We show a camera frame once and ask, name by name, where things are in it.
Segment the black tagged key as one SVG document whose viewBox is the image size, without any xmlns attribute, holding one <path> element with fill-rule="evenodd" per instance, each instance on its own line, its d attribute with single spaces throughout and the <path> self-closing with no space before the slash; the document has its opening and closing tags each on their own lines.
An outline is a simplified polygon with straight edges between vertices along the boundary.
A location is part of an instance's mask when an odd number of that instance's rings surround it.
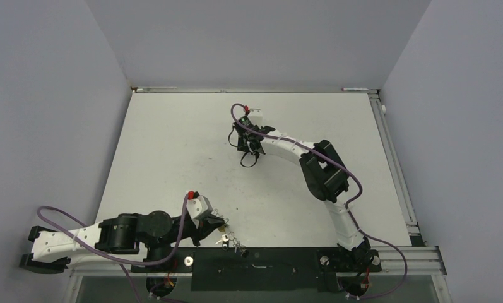
<svg viewBox="0 0 503 303">
<path fill-rule="evenodd" d="M 249 255 L 249 251 L 247 249 L 244 249 L 241 253 L 240 253 L 240 256 L 243 257 L 243 258 L 246 258 L 248 257 Z"/>
</svg>

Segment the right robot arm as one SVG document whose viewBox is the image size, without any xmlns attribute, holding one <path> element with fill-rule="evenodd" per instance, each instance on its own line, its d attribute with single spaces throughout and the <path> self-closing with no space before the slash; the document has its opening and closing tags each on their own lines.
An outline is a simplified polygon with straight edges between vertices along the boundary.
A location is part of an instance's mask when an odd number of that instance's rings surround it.
<svg viewBox="0 0 503 303">
<path fill-rule="evenodd" d="M 349 174 L 333 145 L 299 141 L 284 136 L 271 126 L 258 126 L 249 116 L 237 119 L 232 127 L 238 134 L 238 151 L 258 159 L 261 155 L 277 156 L 298 165 L 309 192 L 322 201 L 329 212 L 340 250 L 341 264 L 349 271 L 381 271 L 378 252 L 370 245 L 350 211 L 338 202 L 349 188 Z"/>
</svg>

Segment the metal key ring plate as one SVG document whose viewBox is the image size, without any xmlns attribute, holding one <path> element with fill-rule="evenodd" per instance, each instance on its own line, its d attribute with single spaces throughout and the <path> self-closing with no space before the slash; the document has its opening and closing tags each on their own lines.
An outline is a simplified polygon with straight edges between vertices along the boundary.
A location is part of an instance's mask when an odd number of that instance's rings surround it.
<svg viewBox="0 0 503 303">
<path fill-rule="evenodd" d="M 220 246 L 224 251 L 229 251 L 230 249 L 232 249 L 236 255 L 240 256 L 240 253 L 247 248 L 241 243 L 241 241 L 236 237 L 235 233 L 230 229 L 230 225 L 228 224 L 230 219 L 225 218 L 219 213 L 215 214 L 219 217 L 223 217 L 227 221 L 227 231 L 225 233 L 220 232 L 220 238 L 215 242 L 215 244 L 217 246 Z"/>
</svg>

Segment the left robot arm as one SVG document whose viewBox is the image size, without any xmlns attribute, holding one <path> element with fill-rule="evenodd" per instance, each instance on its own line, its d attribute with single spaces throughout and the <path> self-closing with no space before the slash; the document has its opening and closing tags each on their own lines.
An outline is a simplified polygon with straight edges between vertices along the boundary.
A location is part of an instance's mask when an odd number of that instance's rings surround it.
<svg viewBox="0 0 503 303">
<path fill-rule="evenodd" d="M 180 263 L 181 241 L 191 239 L 198 247 L 226 221 L 211 211 L 185 211 L 171 217 L 164 211 L 147 215 L 123 213 L 93 225 L 66 230 L 53 225 L 30 229 L 31 251 L 23 254 L 19 267 L 38 274 L 63 273 L 70 266 L 115 262 L 129 265 L 131 271 L 162 272 Z"/>
</svg>

